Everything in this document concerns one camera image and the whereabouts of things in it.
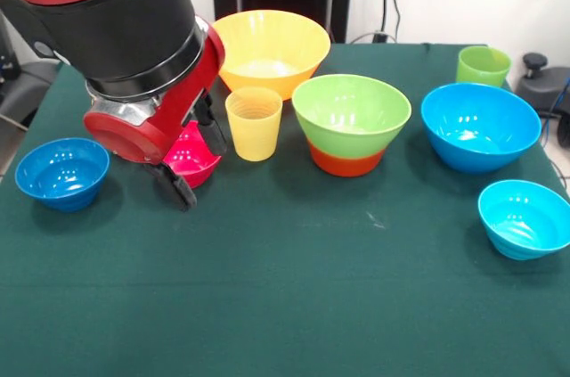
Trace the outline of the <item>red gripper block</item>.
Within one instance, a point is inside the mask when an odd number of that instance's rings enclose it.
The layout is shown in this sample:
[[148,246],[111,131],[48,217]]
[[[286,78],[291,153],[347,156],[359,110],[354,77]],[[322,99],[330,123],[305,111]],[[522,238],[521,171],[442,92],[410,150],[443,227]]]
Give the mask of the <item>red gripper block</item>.
[[220,37],[196,16],[183,44],[162,63],[130,78],[85,82],[92,98],[84,116],[88,132],[119,157],[142,163],[181,211],[194,208],[197,198],[186,180],[162,161],[192,120],[213,155],[226,153],[208,95],[223,62]]

